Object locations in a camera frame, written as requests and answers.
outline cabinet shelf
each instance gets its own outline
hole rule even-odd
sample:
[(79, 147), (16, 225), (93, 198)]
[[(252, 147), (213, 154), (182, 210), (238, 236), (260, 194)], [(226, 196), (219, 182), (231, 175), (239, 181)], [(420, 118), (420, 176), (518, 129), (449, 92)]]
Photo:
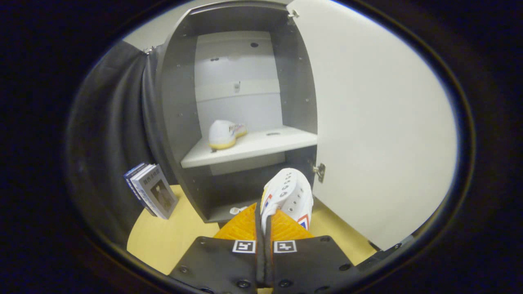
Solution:
[(181, 166), (190, 168), (223, 163), (314, 146), (316, 144), (316, 134), (287, 126), (248, 133), (238, 138), (233, 147), (216, 152), (212, 152), (207, 140), (200, 139), (184, 159), (181, 160)]

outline black curtain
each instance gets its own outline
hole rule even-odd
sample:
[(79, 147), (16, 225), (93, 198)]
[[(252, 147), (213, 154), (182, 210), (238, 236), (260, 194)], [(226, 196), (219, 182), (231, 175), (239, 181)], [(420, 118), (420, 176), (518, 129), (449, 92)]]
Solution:
[(124, 247), (143, 207), (123, 174), (141, 162), (159, 163), (169, 183), (176, 183), (161, 138), (150, 144), (145, 132), (144, 117), (154, 120), (157, 58), (156, 50), (146, 54), (116, 43), (86, 76), (67, 129), (72, 200), (94, 230)]

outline sneaker sole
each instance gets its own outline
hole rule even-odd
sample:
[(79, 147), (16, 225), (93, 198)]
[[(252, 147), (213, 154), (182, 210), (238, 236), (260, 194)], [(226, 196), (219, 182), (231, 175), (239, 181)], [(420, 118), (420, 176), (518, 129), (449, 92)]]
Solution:
[(227, 148), (230, 148), (230, 147), (232, 147), (232, 146), (234, 146), (236, 144), (236, 139), (237, 138), (245, 136), (246, 134), (247, 134), (247, 130), (245, 130), (245, 132), (236, 134), (234, 136), (233, 140), (231, 142), (229, 142), (229, 143), (225, 143), (225, 144), (209, 144), (209, 146), (211, 146), (211, 148), (216, 149), (216, 150), (227, 149)]

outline open cabinet door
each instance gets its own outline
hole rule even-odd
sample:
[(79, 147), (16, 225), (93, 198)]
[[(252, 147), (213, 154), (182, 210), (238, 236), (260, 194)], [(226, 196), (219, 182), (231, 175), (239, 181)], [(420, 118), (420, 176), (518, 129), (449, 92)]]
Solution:
[(313, 194), (383, 250), (415, 231), (452, 183), (457, 129), (444, 86), (399, 37), (336, 2), (287, 6), (317, 100)]

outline book cover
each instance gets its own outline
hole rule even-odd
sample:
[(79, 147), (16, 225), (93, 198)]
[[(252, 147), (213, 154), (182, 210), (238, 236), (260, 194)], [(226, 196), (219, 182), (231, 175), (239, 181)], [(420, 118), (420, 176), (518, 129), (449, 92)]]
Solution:
[(145, 201), (142, 199), (142, 197), (140, 196), (140, 194), (138, 194), (138, 191), (136, 190), (136, 188), (133, 186), (133, 184), (131, 183), (131, 178), (136, 175), (137, 173), (139, 173), (140, 171), (142, 171), (144, 168), (146, 168), (148, 166), (148, 164), (146, 164), (145, 162), (142, 162), (140, 163), (139, 165), (135, 166), (133, 169), (131, 169), (130, 171), (126, 172), (124, 175), (123, 175), (123, 178), (126, 180), (127, 182), (127, 185), (129, 185), (129, 188), (131, 188), (132, 192), (134, 193), (134, 195), (136, 196), (136, 198), (138, 199), (138, 201), (142, 204), (142, 206), (154, 217), (156, 217), (156, 214), (153, 212), (153, 210), (147, 205), (147, 203), (145, 203)]
[(143, 201), (145, 201), (145, 203), (147, 204), (147, 206), (153, 211), (153, 213), (157, 216), (157, 217), (161, 217), (161, 213), (160, 211), (158, 210), (158, 208), (156, 207), (156, 204), (154, 204), (150, 198), (147, 196), (147, 194), (145, 193), (145, 191), (141, 188), (141, 185), (139, 182), (136, 181), (136, 179), (138, 178), (141, 178), (143, 175), (147, 174), (147, 172), (149, 172), (150, 170), (152, 170), (154, 168), (154, 164), (149, 164), (147, 165), (144, 169), (142, 169), (141, 171), (139, 171), (137, 174), (135, 174), (133, 177), (131, 177), (130, 181), (133, 185), (133, 187), (137, 190), (138, 192), (138, 195), (140, 195), (140, 197), (143, 199)]
[(156, 209), (153, 211), (157, 216), (168, 219), (178, 204), (178, 198), (169, 187), (165, 175), (159, 165), (147, 169), (145, 172), (135, 175), (131, 181), (140, 192), (142, 197), (146, 197)]

